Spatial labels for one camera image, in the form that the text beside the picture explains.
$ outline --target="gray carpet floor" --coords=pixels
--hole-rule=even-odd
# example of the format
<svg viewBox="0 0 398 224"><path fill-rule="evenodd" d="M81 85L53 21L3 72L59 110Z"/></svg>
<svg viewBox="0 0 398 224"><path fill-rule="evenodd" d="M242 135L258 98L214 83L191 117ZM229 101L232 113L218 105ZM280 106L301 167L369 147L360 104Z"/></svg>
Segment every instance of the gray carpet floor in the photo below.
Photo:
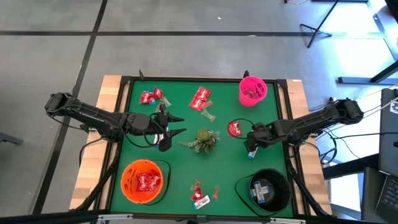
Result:
<svg viewBox="0 0 398 224"><path fill-rule="evenodd" d="M100 5L101 0L4 0L0 30L91 31ZM300 23L317 26L331 5L310 1L294 6L279 0L114 0L108 1L99 30L300 32ZM139 69L148 76L241 77L249 70L262 78L301 79L310 108L330 96L357 99L384 86L338 85L337 77L372 77L394 62L383 38L366 35L379 32L375 12L396 47L397 24L377 0L371 5L339 3L322 29L354 36L319 38L310 49L306 48L309 37L97 37L79 99L95 104L103 75L137 75ZM0 131L24 139L21 146L0 144L2 217L29 213L59 127L45 115L44 105L51 93L72 90L89 38L0 36ZM378 103L377 96L361 105L373 108ZM377 118L369 118L360 127L342 128L336 134L377 129ZM86 137L68 130L44 212L68 210L78 151ZM366 156L377 152L374 142L362 138L350 139L348 144L358 156ZM325 138L318 145L327 151L331 142ZM339 145L337 159L355 157Z"/></svg>

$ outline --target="black bowl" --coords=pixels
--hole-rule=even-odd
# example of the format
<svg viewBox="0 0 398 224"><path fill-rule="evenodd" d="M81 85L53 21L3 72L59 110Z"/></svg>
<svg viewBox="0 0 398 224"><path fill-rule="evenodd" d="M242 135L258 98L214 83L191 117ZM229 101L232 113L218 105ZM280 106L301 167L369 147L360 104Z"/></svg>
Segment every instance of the black bowl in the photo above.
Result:
<svg viewBox="0 0 398 224"><path fill-rule="evenodd" d="M280 212L289 204L292 191L285 177L277 170L262 169L250 179L249 193L254 188L254 182L259 181L261 186L268 186L269 193L264 195L265 203L258 203L256 196L251 200L260 209L266 212Z"/></svg>

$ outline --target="pink cup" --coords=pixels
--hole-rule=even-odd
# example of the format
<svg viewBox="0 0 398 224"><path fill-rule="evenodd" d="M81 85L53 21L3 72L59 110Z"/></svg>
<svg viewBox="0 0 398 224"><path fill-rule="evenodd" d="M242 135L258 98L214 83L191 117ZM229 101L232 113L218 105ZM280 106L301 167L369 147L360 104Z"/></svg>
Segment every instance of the pink cup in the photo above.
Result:
<svg viewBox="0 0 398 224"><path fill-rule="evenodd" d="M243 106L254 106L267 95L267 85L254 76L243 78L239 84L239 101Z"/></svg>

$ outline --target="green succulent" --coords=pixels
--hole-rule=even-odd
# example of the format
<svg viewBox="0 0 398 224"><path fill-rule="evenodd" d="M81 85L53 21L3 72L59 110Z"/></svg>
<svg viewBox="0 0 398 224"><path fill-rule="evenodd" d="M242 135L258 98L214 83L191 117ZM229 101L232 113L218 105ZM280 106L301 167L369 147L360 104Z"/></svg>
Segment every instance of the green succulent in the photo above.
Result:
<svg viewBox="0 0 398 224"><path fill-rule="evenodd" d="M194 140L193 142L179 141L178 144L185 147L193 147L193 151L196 153L209 153L214 150L216 140L220 140L219 131L213 132L207 129L200 129L198 131L196 140Z"/></svg>

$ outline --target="orange bowl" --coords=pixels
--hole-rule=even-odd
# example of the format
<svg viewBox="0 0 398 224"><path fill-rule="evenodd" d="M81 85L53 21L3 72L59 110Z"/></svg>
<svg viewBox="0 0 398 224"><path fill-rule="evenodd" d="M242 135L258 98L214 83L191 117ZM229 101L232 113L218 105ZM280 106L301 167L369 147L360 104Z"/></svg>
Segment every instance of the orange bowl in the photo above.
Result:
<svg viewBox="0 0 398 224"><path fill-rule="evenodd" d="M160 174L160 184L153 191L140 192L137 191L136 175L149 172L151 169ZM155 199L163 188L163 174L161 169L152 161L147 159L139 159L128 165L123 171L121 179L122 193L133 203L148 203Z"/></svg>

